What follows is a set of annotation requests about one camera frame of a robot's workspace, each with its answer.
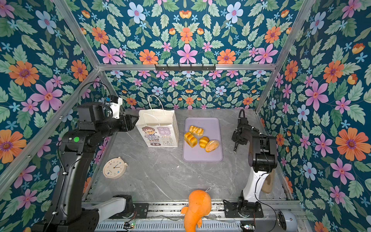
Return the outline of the oval brown fake bread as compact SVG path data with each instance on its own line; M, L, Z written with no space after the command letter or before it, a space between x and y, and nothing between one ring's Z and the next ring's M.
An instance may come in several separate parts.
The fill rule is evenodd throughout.
M220 142L217 140L211 140L209 141L206 146L205 146L205 151L206 152L212 152L216 150L220 146Z

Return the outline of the white printed paper bag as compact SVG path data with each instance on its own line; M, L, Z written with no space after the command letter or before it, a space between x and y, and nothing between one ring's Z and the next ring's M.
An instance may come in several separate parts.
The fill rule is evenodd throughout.
M139 111L136 127L149 148L176 148L179 129L174 110L150 107Z

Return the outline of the yellow loaf fake bread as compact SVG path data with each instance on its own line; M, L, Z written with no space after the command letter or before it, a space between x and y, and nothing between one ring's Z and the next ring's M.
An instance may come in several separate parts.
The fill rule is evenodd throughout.
M191 133L187 132L184 135L184 141L191 147L194 148L198 144L198 139Z

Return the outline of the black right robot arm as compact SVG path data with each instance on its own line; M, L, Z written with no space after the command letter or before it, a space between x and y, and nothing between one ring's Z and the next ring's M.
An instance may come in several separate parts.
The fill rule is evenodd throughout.
M237 202L237 212L242 217L262 215L260 193L269 174L277 167L278 158L276 141L272 136L264 135L257 128L251 126L240 110L237 128L232 134L234 153L239 145L248 145L248 164L250 167L249 179Z

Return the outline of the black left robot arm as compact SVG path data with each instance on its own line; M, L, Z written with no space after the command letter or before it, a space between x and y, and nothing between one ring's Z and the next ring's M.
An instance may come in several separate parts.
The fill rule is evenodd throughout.
M51 205L44 220L32 226L33 232L93 232L102 221L134 211L129 195L116 195L89 209L82 207L82 197L98 146L116 132L133 130L139 117L121 114L119 106L100 102L79 105L77 111L78 128L65 133L61 140L61 171Z

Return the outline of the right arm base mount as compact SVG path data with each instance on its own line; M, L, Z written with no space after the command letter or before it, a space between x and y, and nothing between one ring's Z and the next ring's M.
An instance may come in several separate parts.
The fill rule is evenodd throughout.
M259 202L249 202L239 198L237 202L223 200L226 218L263 218L263 210Z

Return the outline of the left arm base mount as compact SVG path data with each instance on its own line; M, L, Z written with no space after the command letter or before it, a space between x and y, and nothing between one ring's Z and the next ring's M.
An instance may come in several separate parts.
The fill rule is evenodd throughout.
M147 218L148 203L133 203L121 213L115 214L110 219L144 219Z

